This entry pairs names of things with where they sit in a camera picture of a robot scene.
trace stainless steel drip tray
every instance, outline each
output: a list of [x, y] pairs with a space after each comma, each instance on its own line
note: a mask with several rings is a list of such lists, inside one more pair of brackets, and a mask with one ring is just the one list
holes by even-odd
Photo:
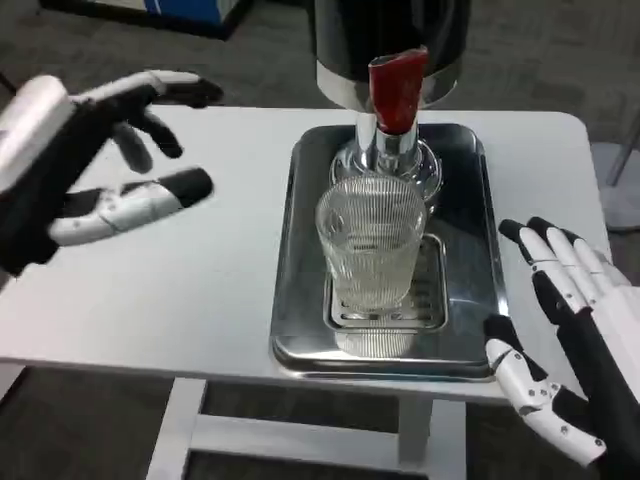
[[333, 156], [353, 135], [354, 127], [318, 127], [293, 150], [271, 323], [275, 358], [309, 377], [486, 379], [482, 322], [505, 294], [481, 143], [460, 125], [420, 125], [444, 174], [425, 263], [414, 275], [412, 288], [424, 290], [410, 292], [395, 317], [369, 317], [332, 295], [314, 224]]

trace robot finger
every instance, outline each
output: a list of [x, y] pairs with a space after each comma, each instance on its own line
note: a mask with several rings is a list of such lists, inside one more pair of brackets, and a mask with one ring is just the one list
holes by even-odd
[[166, 123], [148, 110], [131, 116], [129, 124], [147, 133], [167, 157], [178, 158], [182, 155], [183, 150], [175, 134]]
[[148, 72], [138, 72], [128, 77], [119, 78], [113, 82], [105, 83], [99, 87], [87, 90], [84, 93], [74, 95], [71, 99], [76, 103], [84, 103], [91, 101], [101, 103], [104, 101], [119, 99], [123, 96], [129, 96], [132, 92], [139, 90], [148, 90], [155, 92], [153, 97], [157, 98], [162, 95], [166, 88], [156, 77]]
[[49, 227], [49, 237], [59, 246], [96, 242], [190, 208], [212, 192], [211, 177], [201, 168], [117, 189], [74, 192], [66, 196], [60, 217]]
[[565, 233], [540, 217], [531, 218], [527, 226], [546, 241], [560, 264], [587, 300], [587, 303], [594, 305], [604, 292], [598, 287], [588, 268], [580, 260]]
[[573, 244], [576, 254], [586, 266], [594, 282], [598, 284], [603, 294], [609, 293], [618, 285], [631, 284], [620, 270], [611, 265], [609, 260], [601, 252], [592, 249], [582, 237], [567, 230], [564, 230], [564, 233]]
[[504, 315], [490, 315], [483, 322], [485, 349], [488, 352], [489, 365], [495, 370], [502, 362], [504, 354], [510, 349], [520, 353], [525, 359], [533, 379], [538, 382], [547, 378], [547, 372], [532, 360], [520, 343], [513, 322]]
[[137, 173], [147, 173], [153, 168], [151, 154], [130, 125], [126, 123], [116, 124], [113, 127], [112, 138], [131, 170]]
[[560, 264], [547, 243], [531, 228], [513, 220], [503, 220], [499, 231], [515, 242], [533, 271], [533, 286], [538, 301], [553, 323], [562, 315], [575, 314], [587, 306], [587, 301], [571, 276]]

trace drip tray grate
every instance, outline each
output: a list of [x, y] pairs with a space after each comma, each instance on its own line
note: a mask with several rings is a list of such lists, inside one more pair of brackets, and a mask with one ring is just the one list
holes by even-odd
[[362, 313], [350, 308], [335, 294], [331, 275], [324, 291], [324, 319], [335, 331], [436, 330], [447, 323], [445, 251], [431, 233], [422, 237], [409, 293], [397, 310]]

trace white robotic hand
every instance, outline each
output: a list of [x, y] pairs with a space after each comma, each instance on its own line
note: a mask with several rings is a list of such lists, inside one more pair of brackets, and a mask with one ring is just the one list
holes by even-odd
[[[222, 89], [202, 79], [195, 73], [169, 70], [148, 70], [107, 83], [71, 99], [75, 103], [104, 102], [126, 95], [137, 88], [151, 85], [158, 93], [153, 103], [188, 105], [204, 108], [217, 104], [223, 96]], [[118, 145], [122, 157], [131, 170], [147, 173], [153, 167], [153, 160], [140, 139], [136, 129], [151, 136], [160, 150], [169, 158], [182, 155], [182, 147], [171, 129], [156, 115], [143, 109], [132, 114], [126, 122], [113, 126], [113, 141]]]
[[579, 236], [532, 218], [500, 232], [531, 265], [533, 286], [588, 398], [551, 382], [522, 349], [511, 321], [485, 323], [486, 352], [524, 421], [603, 478], [640, 477], [640, 289]]
[[213, 184], [200, 168], [116, 189], [68, 190], [110, 138], [132, 170], [150, 170], [134, 129], [168, 157], [182, 154], [147, 111], [151, 103], [203, 108], [221, 97], [220, 87], [185, 72], [137, 73], [75, 96], [54, 77], [27, 82], [0, 114], [0, 271], [18, 276], [60, 246], [108, 238], [206, 198]]

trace metal tray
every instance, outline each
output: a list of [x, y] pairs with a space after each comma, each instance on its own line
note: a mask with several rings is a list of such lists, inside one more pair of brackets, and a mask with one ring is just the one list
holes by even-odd
[[444, 246], [446, 321], [363, 329], [356, 318], [335, 322], [314, 224], [333, 156], [353, 135], [353, 126], [318, 127], [293, 150], [271, 322], [275, 358], [308, 377], [488, 378], [482, 322], [506, 309], [506, 297], [482, 144], [460, 125], [420, 125], [443, 163], [444, 187], [427, 233]]

